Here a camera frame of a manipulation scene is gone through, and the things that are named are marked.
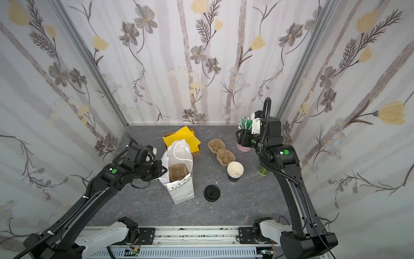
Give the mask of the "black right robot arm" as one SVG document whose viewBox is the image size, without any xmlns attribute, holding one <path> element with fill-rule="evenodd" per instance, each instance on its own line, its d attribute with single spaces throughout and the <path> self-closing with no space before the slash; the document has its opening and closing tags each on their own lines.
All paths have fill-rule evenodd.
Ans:
<svg viewBox="0 0 414 259">
<path fill-rule="evenodd" d="M 283 230 L 272 219 L 256 222 L 256 238 L 270 239 L 281 246 L 288 259 L 308 259 L 331 253 L 338 240 L 326 231 L 315 211 L 301 173 L 300 161 L 293 146 L 284 144 L 282 126 L 278 118 L 270 116 L 271 98 L 267 97 L 261 111 L 254 113 L 255 129 L 240 129 L 237 142 L 255 149 L 260 165 L 274 174 L 282 189 L 291 229 Z"/>
</svg>

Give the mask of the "cartoon print paper bag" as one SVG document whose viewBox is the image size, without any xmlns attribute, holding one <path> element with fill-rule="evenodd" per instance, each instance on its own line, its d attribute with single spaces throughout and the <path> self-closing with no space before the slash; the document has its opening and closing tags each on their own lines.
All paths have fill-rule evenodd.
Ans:
<svg viewBox="0 0 414 259">
<path fill-rule="evenodd" d="M 165 151 L 161 162 L 167 172 L 159 177 L 159 181 L 167 189 L 174 204 L 178 205 L 194 198 L 194 164 L 188 143 L 185 140 L 173 142 Z"/>
</svg>

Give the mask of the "black paper cup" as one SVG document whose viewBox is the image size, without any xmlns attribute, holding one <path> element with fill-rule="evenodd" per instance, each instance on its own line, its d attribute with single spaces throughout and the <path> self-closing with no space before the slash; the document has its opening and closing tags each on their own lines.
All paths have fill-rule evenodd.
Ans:
<svg viewBox="0 0 414 259">
<path fill-rule="evenodd" d="M 227 175 L 231 183 L 236 183 L 244 173 L 244 166 L 237 162 L 233 161 L 227 166 Z"/>
</svg>

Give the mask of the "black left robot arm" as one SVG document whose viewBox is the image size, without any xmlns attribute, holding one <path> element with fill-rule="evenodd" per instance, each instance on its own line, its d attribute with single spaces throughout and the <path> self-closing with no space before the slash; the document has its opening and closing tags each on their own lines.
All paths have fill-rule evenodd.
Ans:
<svg viewBox="0 0 414 259">
<path fill-rule="evenodd" d="M 80 259 L 86 247 L 75 240 L 103 205 L 133 180 L 151 182 L 167 172 L 156 152 L 155 147 L 142 146 L 130 137 L 126 148 L 89 181 L 85 193 L 64 216 L 41 234 L 30 234 L 25 249 L 15 257 Z"/>
</svg>

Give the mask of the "black plastic cup lids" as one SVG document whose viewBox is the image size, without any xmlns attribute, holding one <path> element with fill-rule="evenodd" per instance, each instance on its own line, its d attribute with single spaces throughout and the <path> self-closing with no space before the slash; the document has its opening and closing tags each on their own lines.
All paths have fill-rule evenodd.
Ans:
<svg viewBox="0 0 414 259">
<path fill-rule="evenodd" d="M 208 185 L 204 190 L 204 198 L 209 202 L 216 202 L 221 195 L 220 189 L 215 185 Z"/>
</svg>

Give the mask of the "single brown pulp carrier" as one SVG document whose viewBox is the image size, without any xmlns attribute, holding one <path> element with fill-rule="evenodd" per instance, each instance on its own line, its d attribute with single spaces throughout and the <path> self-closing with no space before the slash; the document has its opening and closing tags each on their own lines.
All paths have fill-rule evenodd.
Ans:
<svg viewBox="0 0 414 259">
<path fill-rule="evenodd" d="M 176 164 L 168 168 L 168 173 L 170 182 L 175 182 L 183 180 L 189 174 L 189 171 L 185 164 Z"/>
</svg>

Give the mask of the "green paper cup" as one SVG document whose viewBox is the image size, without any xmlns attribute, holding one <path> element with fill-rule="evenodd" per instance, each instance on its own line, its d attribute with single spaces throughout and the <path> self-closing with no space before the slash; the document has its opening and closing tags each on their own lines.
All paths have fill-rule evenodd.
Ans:
<svg viewBox="0 0 414 259">
<path fill-rule="evenodd" d="M 258 167 L 258 172 L 260 175 L 268 175 L 269 171 L 267 169 L 265 169 L 262 165 L 260 165 Z"/>
</svg>

